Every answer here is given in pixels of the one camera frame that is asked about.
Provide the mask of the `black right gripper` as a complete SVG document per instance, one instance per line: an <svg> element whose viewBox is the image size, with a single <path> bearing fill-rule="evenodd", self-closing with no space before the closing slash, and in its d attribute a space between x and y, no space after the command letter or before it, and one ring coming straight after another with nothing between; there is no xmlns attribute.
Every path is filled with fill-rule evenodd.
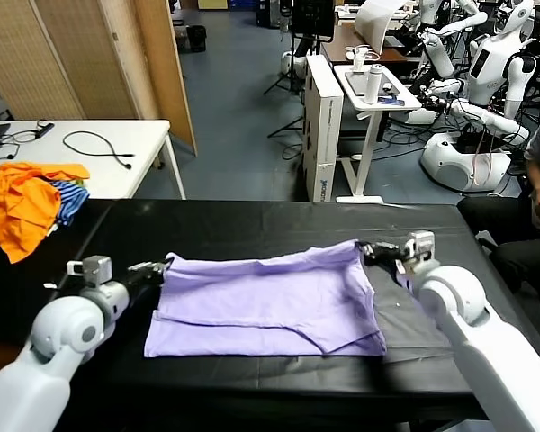
<svg viewBox="0 0 540 432"><path fill-rule="evenodd" d="M357 245L364 252L364 264L366 266L379 266L388 272L405 273L404 261L408 254L400 250L397 245L387 242L358 242Z"/></svg>

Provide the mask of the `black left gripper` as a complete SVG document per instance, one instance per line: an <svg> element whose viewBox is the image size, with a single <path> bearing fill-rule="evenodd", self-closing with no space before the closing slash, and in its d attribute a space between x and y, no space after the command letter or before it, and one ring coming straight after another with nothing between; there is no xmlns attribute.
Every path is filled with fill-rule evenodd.
<svg viewBox="0 0 540 432"><path fill-rule="evenodd" d="M128 267L125 287L128 293L144 293L147 289L162 286L166 281L167 261L141 262Z"/></svg>

